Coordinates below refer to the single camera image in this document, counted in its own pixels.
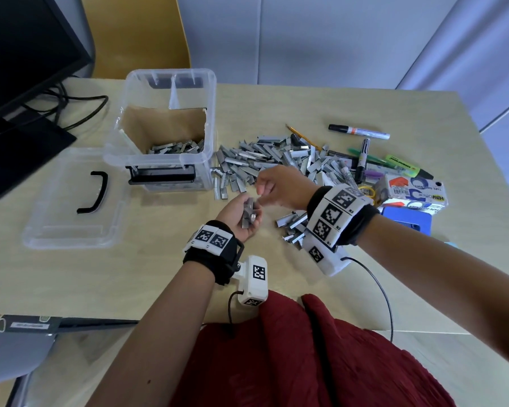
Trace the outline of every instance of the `computer monitor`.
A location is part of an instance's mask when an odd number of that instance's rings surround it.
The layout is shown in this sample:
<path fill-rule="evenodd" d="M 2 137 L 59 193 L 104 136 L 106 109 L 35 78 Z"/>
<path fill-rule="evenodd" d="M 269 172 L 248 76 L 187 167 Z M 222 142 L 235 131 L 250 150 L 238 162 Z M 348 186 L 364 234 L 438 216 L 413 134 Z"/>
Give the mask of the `computer monitor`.
<path fill-rule="evenodd" d="M 75 137 L 23 103 L 91 62 L 54 0 L 0 0 L 0 198 Z"/>

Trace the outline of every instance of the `plastic storage container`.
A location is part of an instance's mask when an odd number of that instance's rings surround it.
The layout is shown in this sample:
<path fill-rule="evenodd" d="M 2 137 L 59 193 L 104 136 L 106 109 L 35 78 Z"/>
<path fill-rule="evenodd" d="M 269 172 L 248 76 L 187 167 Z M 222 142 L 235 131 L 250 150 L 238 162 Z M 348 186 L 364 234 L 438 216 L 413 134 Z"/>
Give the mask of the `plastic storage container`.
<path fill-rule="evenodd" d="M 34 205 L 22 235 L 29 248 L 110 247 L 130 198 L 129 174 L 103 161 L 103 149 L 70 148 Z"/>
<path fill-rule="evenodd" d="M 215 93 L 217 79 L 208 69 L 134 70 L 126 78 L 120 99 L 120 114 L 104 146 L 106 163 L 124 168 L 166 168 L 194 166 L 192 182 L 166 182 L 145 185 L 150 191 L 212 189 L 210 160 L 217 140 L 215 133 Z M 204 150 L 198 154 L 140 155 L 127 144 L 122 116 L 128 106 L 150 109 L 206 109 Z"/>

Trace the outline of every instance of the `wooden table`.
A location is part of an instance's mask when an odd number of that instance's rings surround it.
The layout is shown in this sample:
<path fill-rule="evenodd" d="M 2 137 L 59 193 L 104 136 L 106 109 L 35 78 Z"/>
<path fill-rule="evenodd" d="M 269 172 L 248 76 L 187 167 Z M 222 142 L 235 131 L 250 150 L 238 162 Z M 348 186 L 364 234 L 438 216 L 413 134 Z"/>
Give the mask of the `wooden table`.
<path fill-rule="evenodd" d="M 71 95 L 107 94 L 111 103 L 73 130 L 79 138 L 75 146 L 102 146 L 118 114 L 122 84 L 67 80 Z M 81 119 L 95 106 L 71 103 L 61 124 Z M 509 273 L 509 188 L 455 93 L 218 85 L 220 144 L 237 146 L 240 139 L 248 142 L 257 135 L 285 135 L 286 122 L 337 151 L 359 148 L 362 138 L 330 132 L 329 123 L 390 133 L 388 141 L 373 139 L 370 153 L 403 157 L 446 185 L 449 206 L 434 217 L 433 235 Z M 54 165 L 55 161 L 48 163 L 0 200 L 0 313 L 140 319 L 179 269 L 188 237 L 214 218 L 225 201 L 214 200 L 212 191 L 150 194 L 132 188 L 118 245 L 103 250 L 30 250 L 20 236 Z M 255 194 L 254 188 L 249 192 Z M 268 261 L 269 287 L 294 299 L 316 294 L 335 317 L 363 328 L 388 329 L 386 303 L 365 270 L 353 263 L 333 278 L 324 277 L 305 251 L 281 240 L 274 219 L 286 213 L 283 208 L 266 209 L 259 233 L 245 246 L 244 256 L 258 254 Z M 385 287 L 396 330 L 463 332 L 360 248 L 347 250 Z M 226 320 L 226 302 L 235 287 L 215 287 L 206 321 Z M 237 321 L 252 316 L 247 310 L 234 311 Z"/>

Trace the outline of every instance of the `person's right arm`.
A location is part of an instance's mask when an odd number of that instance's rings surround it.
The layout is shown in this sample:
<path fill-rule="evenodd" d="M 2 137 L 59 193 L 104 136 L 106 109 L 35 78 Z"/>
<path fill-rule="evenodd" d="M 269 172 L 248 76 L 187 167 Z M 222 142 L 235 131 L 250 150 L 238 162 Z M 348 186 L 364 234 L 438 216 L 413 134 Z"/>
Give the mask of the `person's right arm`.
<path fill-rule="evenodd" d="M 293 167 L 267 169 L 257 179 L 262 206 L 307 210 L 317 189 Z M 369 222 L 358 245 L 413 292 L 509 360 L 509 275 L 381 215 Z"/>

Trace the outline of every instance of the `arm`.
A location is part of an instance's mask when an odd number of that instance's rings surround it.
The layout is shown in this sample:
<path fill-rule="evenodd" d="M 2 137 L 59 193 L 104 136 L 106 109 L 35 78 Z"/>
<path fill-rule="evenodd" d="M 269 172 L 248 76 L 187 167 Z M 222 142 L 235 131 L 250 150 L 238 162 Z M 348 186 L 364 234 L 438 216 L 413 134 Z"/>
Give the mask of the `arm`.
<path fill-rule="evenodd" d="M 231 200 L 217 216 L 242 242 L 262 222 L 259 214 L 253 226 L 241 228 L 248 197 Z M 200 332 L 214 283 L 208 268 L 185 262 L 134 328 L 87 407 L 168 405 Z"/>
<path fill-rule="evenodd" d="M 306 210 L 317 189 L 298 170 L 283 166 L 263 171 L 257 181 L 261 205 Z M 509 360 L 509 275 L 380 215 L 360 234 L 358 245 L 414 293 Z"/>

